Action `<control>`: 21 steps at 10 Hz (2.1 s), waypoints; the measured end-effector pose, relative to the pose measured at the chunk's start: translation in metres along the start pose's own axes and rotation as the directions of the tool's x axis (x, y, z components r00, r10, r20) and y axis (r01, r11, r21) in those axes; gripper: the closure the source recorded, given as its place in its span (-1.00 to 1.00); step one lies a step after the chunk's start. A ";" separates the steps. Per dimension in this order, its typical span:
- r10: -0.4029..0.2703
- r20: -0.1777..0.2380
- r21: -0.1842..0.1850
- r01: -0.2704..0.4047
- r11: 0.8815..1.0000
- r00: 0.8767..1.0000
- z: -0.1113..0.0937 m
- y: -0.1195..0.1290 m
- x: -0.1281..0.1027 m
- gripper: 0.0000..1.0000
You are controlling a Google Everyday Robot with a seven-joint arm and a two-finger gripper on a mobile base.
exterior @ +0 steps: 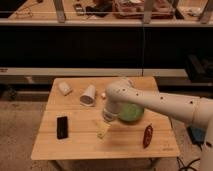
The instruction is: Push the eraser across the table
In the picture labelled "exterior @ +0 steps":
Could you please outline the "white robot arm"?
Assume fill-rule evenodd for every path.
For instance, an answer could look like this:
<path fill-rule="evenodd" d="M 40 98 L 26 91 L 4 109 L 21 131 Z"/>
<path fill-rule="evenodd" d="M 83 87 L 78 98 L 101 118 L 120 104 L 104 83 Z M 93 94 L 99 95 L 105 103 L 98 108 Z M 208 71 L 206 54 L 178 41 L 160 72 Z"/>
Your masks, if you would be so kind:
<path fill-rule="evenodd" d="M 206 131 L 199 171 L 213 171 L 213 99 L 135 89 L 128 78 L 108 84 L 103 118 L 114 121 L 132 103 Z"/>

